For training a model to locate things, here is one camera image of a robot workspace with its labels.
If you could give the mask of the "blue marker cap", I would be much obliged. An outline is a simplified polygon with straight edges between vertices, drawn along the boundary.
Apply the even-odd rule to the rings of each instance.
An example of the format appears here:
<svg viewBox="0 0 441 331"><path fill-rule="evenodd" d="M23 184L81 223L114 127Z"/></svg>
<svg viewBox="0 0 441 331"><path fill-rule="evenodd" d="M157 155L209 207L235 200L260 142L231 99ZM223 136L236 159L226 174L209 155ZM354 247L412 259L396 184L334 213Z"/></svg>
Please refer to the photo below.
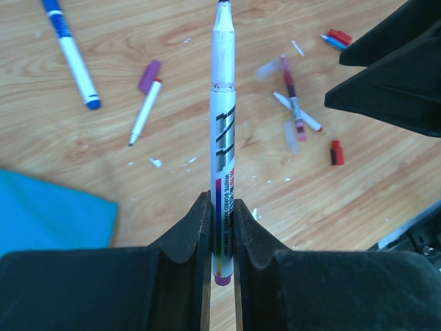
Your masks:
<svg viewBox="0 0 441 331"><path fill-rule="evenodd" d="M57 0L41 0L41 2L58 38L72 37L59 2Z"/></svg>

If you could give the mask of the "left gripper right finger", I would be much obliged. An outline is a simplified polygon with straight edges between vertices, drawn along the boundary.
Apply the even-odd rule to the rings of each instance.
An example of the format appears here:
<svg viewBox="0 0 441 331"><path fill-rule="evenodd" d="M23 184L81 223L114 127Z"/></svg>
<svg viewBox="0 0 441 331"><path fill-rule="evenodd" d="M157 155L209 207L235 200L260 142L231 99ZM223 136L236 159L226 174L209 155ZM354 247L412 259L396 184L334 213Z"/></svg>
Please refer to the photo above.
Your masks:
<svg viewBox="0 0 441 331"><path fill-rule="evenodd" d="M440 270L421 254L292 250L235 212L238 330L440 329Z"/></svg>

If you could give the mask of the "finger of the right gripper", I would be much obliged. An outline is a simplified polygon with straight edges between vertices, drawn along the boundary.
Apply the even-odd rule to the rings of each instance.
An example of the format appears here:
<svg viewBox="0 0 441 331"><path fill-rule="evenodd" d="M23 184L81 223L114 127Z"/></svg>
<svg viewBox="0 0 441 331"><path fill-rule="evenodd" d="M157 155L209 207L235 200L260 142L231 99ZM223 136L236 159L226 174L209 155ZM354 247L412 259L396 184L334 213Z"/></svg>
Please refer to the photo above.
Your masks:
<svg viewBox="0 0 441 331"><path fill-rule="evenodd" d="M339 64L370 66L412 42L439 20L439 0L407 1L343 50Z"/></svg>
<svg viewBox="0 0 441 331"><path fill-rule="evenodd" d="M440 38L408 45L325 94L327 108L440 137Z"/></svg>

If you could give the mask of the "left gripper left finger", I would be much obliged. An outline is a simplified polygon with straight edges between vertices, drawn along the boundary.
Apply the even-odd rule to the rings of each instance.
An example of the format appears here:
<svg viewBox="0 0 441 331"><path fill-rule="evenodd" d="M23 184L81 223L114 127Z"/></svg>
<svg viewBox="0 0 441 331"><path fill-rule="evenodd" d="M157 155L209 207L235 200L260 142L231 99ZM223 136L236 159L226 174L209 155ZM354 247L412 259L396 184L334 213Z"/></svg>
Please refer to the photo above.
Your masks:
<svg viewBox="0 0 441 331"><path fill-rule="evenodd" d="M2 330L208 330L209 194L145 247L12 252Z"/></svg>

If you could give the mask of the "white blue deli marker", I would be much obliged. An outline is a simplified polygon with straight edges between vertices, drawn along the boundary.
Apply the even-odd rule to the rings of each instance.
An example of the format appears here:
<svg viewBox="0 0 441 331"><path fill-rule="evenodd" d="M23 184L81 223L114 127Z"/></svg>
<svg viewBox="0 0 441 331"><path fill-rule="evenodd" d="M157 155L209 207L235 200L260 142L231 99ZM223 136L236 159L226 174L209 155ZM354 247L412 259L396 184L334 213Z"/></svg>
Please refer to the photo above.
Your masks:
<svg viewBox="0 0 441 331"><path fill-rule="evenodd" d="M58 38L58 41L84 104L90 110L98 110L101 107L101 98L73 34L72 37Z"/></svg>

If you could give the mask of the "white whiteboard marker purple end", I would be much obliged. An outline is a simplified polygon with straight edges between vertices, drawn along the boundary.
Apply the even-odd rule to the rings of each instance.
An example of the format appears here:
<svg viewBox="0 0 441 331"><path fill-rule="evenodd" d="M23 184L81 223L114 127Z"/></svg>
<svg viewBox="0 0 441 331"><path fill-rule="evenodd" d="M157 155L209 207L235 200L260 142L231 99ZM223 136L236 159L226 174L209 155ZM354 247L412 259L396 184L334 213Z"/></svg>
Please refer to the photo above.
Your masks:
<svg viewBox="0 0 441 331"><path fill-rule="evenodd" d="M230 1L219 1L212 30L212 86L209 94L212 271L217 285L233 274L236 34Z"/></svg>

